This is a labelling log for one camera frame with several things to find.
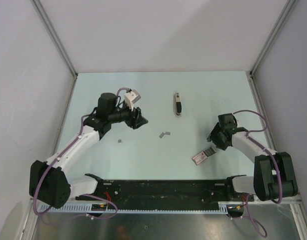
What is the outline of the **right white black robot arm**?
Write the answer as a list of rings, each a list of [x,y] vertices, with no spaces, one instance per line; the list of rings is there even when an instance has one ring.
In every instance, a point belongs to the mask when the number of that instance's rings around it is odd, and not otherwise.
[[[291,155],[265,147],[251,136],[252,132],[239,126],[233,113],[226,113],[218,116],[207,138],[217,149],[234,148],[253,163],[252,176],[227,178],[230,184],[224,188],[225,197],[235,201],[244,193],[279,204],[283,198],[296,196],[299,189]]]

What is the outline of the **beige black handled stapler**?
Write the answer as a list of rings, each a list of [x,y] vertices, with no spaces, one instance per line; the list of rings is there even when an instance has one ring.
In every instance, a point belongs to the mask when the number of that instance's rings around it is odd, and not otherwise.
[[[182,103],[178,92],[174,94],[174,113],[177,118],[182,116]]]

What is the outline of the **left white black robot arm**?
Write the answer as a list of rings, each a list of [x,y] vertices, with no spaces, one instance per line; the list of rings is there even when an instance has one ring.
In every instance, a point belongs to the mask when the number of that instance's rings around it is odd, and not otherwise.
[[[98,98],[97,106],[80,119],[80,128],[65,147],[45,161],[36,160],[30,167],[29,194],[33,201],[41,201],[52,208],[61,208],[68,199],[88,195],[100,199],[104,187],[91,174],[69,179],[70,169],[82,155],[97,144],[113,124],[125,123],[136,130],[148,123],[135,103],[141,99],[135,89],[126,88],[121,97],[118,93],[105,92]]]

